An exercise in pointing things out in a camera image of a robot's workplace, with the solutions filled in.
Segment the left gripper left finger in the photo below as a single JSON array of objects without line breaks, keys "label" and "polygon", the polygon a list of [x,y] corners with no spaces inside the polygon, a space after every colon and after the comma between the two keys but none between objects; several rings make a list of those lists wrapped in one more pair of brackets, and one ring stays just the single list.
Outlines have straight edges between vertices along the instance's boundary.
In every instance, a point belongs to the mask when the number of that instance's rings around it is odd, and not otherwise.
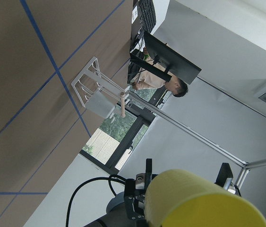
[{"label": "left gripper left finger", "polygon": [[145,187],[148,187],[152,180],[152,159],[146,159]]}]

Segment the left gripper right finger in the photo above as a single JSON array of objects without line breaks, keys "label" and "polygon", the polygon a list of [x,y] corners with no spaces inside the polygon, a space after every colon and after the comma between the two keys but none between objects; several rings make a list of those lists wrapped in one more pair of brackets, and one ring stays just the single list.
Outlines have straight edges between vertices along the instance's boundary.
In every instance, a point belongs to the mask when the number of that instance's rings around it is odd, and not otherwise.
[{"label": "left gripper right finger", "polygon": [[222,163],[215,184],[224,189],[229,189],[232,180],[233,180],[233,173],[230,164]]}]

